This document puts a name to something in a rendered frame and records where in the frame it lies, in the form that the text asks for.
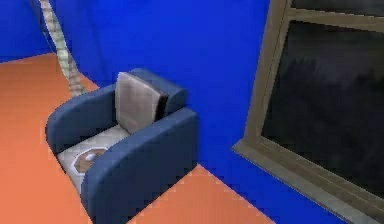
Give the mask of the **dark window with tan frame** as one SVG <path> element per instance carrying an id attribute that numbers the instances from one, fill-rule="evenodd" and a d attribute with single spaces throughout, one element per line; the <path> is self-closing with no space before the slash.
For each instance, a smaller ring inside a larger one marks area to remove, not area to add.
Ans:
<path id="1" fill-rule="evenodd" d="M 347 224 L 384 224 L 384 0 L 270 0 L 233 149 Z"/>

